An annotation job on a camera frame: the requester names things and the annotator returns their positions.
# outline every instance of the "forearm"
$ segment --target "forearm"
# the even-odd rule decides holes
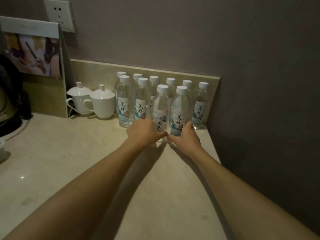
[[[192,158],[237,239],[319,239],[312,231],[201,150]]]
[[[126,140],[28,216],[5,239],[86,239],[142,147]]]

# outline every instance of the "mug handle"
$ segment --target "mug handle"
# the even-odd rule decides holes
[[[69,101],[70,101],[70,100],[73,101],[73,104],[75,103],[75,101],[74,101],[72,98],[68,98],[68,99],[66,100],[66,105],[69,106],[70,108],[74,109],[74,110],[79,114],[79,112],[78,112],[74,107],[71,107],[71,106],[70,106],[70,104],[69,104]]]
[[[94,110],[88,109],[88,108],[86,107],[86,103],[91,103],[91,104],[92,104],[92,101],[91,101],[90,99],[85,99],[85,100],[83,101],[83,106],[84,106],[87,110],[94,112]]]

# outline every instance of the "black kettle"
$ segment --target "black kettle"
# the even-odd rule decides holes
[[[22,75],[15,65],[0,55],[0,137],[18,129],[21,118],[30,119],[31,109],[21,103]]]

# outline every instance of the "countertop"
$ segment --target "countertop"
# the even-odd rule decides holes
[[[218,162],[208,130],[203,148]],[[5,143],[0,164],[0,238],[64,185],[120,146],[116,118],[34,114]],[[169,143],[147,148],[126,175],[93,239],[233,239],[198,168]]]

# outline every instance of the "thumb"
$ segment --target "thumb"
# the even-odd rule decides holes
[[[166,131],[157,132],[157,137],[159,139],[166,137],[167,135],[168,135],[168,133]]]
[[[167,138],[169,141],[173,142],[174,144],[178,145],[179,144],[179,137],[176,137],[172,134],[167,135]]]

